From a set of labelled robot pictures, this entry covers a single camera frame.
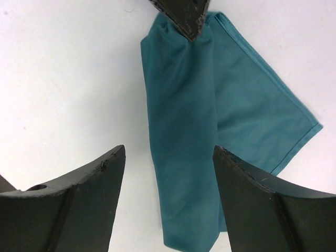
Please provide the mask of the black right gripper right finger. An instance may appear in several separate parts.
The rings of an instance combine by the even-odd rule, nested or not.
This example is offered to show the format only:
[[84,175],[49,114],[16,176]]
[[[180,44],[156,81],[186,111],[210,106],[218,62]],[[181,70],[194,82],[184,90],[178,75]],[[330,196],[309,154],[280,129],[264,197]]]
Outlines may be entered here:
[[232,251],[335,251],[335,195],[267,173],[216,146]]

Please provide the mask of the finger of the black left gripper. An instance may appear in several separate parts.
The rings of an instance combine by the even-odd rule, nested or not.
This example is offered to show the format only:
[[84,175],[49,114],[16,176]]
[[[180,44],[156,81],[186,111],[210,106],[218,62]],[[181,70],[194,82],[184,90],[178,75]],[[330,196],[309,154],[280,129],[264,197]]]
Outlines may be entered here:
[[149,0],[189,41],[201,33],[210,0]]

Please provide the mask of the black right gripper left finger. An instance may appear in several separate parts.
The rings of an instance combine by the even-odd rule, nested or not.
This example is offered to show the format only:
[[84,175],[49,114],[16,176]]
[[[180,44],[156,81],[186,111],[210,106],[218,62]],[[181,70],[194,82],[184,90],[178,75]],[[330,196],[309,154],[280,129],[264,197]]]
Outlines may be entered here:
[[118,145],[21,191],[1,179],[1,251],[108,251],[125,168]]

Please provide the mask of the teal cloth napkin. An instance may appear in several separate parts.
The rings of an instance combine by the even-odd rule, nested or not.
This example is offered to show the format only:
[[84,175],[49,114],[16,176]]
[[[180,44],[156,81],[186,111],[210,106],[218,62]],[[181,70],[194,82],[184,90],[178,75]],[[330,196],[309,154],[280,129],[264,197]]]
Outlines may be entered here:
[[226,230],[214,147],[277,175],[322,126],[221,12],[192,42],[157,15],[141,57],[164,244],[209,251]]

